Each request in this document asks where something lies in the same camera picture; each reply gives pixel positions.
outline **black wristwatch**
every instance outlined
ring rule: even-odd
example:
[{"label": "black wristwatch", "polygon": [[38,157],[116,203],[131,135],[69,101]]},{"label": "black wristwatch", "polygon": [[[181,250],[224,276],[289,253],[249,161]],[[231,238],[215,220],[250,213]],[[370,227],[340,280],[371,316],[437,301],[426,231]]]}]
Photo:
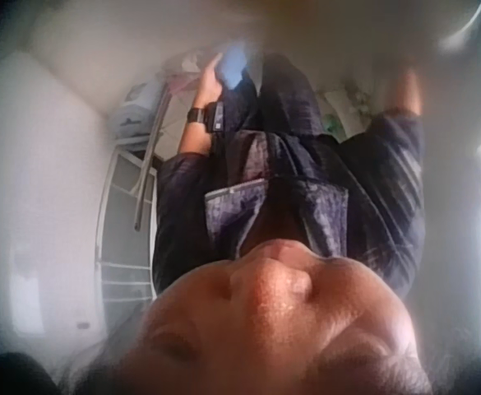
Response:
[{"label": "black wristwatch", "polygon": [[204,109],[192,108],[187,113],[187,123],[203,123],[206,132],[215,133],[224,130],[224,104],[221,101],[208,104]]}]

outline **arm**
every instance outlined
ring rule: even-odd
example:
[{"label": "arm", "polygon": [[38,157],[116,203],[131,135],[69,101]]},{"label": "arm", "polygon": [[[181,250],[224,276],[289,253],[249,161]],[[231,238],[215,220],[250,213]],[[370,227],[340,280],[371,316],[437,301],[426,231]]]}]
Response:
[{"label": "arm", "polygon": [[404,68],[395,79],[391,92],[388,95],[386,109],[404,110],[421,115],[422,104],[419,82],[413,68]]},{"label": "arm", "polygon": [[[206,66],[201,74],[197,95],[192,102],[192,107],[204,109],[209,103],[217,101],[222,94],[222,85],[216,78],[215,67],[222,59],[219,53]],[[186,123],[183,129],[182,140],[178,146],[178,154],[194,152],[205,156],[209,155],[211,135],[206,132],[206,127],[201,123]]]}]

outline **eye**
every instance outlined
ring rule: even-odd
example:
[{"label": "eye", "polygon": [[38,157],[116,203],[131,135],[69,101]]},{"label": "eye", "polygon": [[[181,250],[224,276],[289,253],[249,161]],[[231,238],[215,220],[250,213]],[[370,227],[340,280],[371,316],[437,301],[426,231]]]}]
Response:
[{"label": "eye", "polygon": [[159,351],[170,358],[182,362],[193,361],[198,357],[198,352],[191,342],[172,332],[155,334],[150,339],[149,346],[153,351]]}]

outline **shirt sleeve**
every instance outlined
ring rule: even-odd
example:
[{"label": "shirt sleeve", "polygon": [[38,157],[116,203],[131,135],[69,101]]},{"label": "shirt sleeve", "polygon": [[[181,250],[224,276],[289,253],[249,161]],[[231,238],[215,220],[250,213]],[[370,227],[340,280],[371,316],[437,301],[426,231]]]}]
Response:
[{"label": "shirt sleeve", "polygon": [[348,240],[358,251],[352,258],[365,261],[400,296],[423,252],[423,149],[420,118],[406,111],[378,115],[365,133],[340,145],[358,185],[353,196],[350,191],[357,207],[349,213],[349,235],[357,235]]},{"label": "shirt sleeve", "polygon": [[204,203],[209,169],[210,159],[195,153],[178,154],[160,168],[152,264],[159,293],[186,272],[213,260]]}]

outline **white wall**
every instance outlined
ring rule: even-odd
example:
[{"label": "white wall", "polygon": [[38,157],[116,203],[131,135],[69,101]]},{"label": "white wall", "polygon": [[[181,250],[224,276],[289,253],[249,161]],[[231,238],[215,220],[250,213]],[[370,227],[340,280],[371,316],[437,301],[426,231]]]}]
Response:
[{"label": "white wall", "polygon": [[[94,254],[112,152],[104,119],[29,54],[0,62],[0,350],[52,369],[104,334]],[[32,328],[14,322],[20,300]]]}]

